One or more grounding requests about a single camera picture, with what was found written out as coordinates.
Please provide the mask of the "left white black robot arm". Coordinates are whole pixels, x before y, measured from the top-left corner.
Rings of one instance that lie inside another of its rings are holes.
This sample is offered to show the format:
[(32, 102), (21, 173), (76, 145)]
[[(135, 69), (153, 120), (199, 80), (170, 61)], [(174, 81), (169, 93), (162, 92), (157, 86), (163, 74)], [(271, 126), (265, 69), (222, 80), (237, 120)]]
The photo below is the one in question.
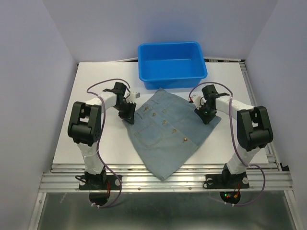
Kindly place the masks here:
[(85, 164), (84, 174), (77, 176), (79, 189), (101, 190), (110, 185), (107, 167), (99, 154), (99, 144), (106, 122), (106, 111), (115, 108), (118, 116), (134, 124), (136, 99), (140, 93), (132, 92), (127, 82), (120, 80), (112, 89), (104, 89), (100, 94), (87, 89), (94, 98), (86, 102), (75, 102), (68, 124), (68, 136), (77, 144)]

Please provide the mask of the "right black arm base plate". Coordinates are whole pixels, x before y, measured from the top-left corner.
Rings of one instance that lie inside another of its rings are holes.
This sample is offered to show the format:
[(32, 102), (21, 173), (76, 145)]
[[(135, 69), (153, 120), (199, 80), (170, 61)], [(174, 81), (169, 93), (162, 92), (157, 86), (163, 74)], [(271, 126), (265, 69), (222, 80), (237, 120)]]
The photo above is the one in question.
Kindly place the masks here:
[(249, 182), (246, 173), (238, 175), (207, 174), (202, 186), (205, 189), (248, 189)]

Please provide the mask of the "light denim skirt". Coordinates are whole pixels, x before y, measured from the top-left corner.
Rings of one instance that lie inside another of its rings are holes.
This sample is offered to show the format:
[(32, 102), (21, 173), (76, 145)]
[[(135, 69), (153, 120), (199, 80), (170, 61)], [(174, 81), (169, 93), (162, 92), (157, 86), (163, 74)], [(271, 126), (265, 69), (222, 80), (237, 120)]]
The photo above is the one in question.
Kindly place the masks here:
[(159, 89), (135, 111), (134, 124), (124, 122), (147, 170), (161, 181), (179, 169), (221, 121), (204, 124), (187, 100)]

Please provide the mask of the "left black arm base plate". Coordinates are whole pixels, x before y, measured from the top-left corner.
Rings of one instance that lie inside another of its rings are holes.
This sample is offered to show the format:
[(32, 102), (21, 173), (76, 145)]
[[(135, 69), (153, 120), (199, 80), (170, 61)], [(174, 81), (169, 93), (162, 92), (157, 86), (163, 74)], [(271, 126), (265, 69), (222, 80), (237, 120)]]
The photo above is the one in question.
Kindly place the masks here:
[(79, 181), (79, 190), (81, 191), (119, 191), (120, 190), (120, 183), (119, 179), (113, 174), (106, 175), (106, 181), (97, 182), (97, 183), (90, 183), (90, 182), (81, 182)]

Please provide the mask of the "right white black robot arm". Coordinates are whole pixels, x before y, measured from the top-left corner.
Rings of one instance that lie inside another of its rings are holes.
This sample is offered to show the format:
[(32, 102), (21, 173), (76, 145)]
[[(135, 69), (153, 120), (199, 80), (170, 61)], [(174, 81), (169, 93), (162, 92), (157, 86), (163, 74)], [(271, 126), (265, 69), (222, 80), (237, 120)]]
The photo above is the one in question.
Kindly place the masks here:
[(216, 82), (203, 83), (202, 95), (189, 94), (189, 103), (195, 105), (195, 113), (204, 124), (209, 124), (217, 112), (229, 116), (231, 140), (234, 148), (232, 158), (219, 174), (207, 174), (205, 189), (249, 188), (246, 170), (251, 160), (267, 144), (273, 141), (273, 131), (264, 106), (254, 107), (234, 99), (230, 89), (219, 93)]

